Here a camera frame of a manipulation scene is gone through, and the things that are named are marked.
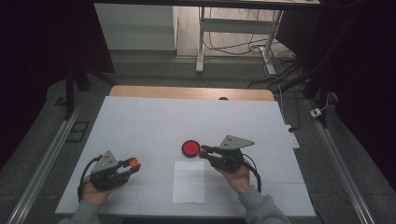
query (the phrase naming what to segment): gray sleeve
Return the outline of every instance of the gray sleeve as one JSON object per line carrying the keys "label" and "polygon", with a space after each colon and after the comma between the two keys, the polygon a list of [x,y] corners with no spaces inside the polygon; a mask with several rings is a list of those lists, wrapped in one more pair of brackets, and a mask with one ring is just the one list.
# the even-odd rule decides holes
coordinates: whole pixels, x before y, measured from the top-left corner
{"label": "gray sleeve", "polygon": [[247,224],[290,224],[288,218],[274,204],[271,195],[262,196],[254,187],[238,197],[247,209]]}
{"label": "gray sleeve", "polygon": [[78,224],[78,223],[86,223],[86,224],[100,224],[99,222],[99,210],[101,206],[89,203],[85,201],[81,201],[79,203],[78,209],[75,214],[70,218],[64,218],[60,220],[59,224]]}

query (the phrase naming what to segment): wooden edge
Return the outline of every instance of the wooden edge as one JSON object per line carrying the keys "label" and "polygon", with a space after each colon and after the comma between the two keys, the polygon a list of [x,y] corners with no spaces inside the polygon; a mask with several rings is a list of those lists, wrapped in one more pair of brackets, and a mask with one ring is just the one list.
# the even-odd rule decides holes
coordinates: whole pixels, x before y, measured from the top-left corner
{"label": "wooden edge", "polygon": [[239,90],[187,87],[152,87],[152,86],[115,86],[109,96],[171,98],[171,99],[206,99],[218,100],[226,97],[235,101],[274,101],[274,95],[268,90]]}

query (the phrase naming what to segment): red round object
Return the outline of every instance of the red round object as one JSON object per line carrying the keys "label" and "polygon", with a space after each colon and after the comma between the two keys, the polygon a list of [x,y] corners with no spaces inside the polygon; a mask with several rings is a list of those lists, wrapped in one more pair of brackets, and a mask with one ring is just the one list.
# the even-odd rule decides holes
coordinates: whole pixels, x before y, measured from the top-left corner
{"label": "red round object", "polygon": [[201,146],[199,145],[199,143],[193,140],[189,140],[183,144],[183,146],[181,147],[181,151],[186,157],[194,158],[197,156],[200,148]]}

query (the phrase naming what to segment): white wall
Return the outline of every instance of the white wall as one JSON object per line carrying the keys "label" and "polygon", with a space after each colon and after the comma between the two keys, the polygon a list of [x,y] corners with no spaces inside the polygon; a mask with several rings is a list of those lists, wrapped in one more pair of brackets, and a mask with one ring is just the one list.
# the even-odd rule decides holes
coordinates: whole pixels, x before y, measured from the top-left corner
{"label": "white wall", "polygon": [[176,7],[95,4],[109,49],[175,50]]}

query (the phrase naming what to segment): gripper mounting plate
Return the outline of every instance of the gripper mounting plate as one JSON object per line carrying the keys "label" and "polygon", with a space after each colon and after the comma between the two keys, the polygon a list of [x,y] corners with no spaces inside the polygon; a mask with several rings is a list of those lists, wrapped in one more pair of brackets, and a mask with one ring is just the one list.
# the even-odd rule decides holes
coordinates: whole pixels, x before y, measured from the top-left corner
{"label": "gripper mounting plate", "polygon": [[118,164],[119,163],[117,162],[116,158],[114,158],[113,154],[110,151],[107,151],[102,156],[102,158],[95,164],[95,166],[91,169],[91,173],[103,171],[108,168],[118,166]]}
{"label": "gripper mounting plate", "polygon": [[252,145],[254,145],[253,141],[244,138],[235,137],[232,135],[227,135],[225,136],[224,140],[221,142],[219,148],[234,150],[241,147],[249,147]]}

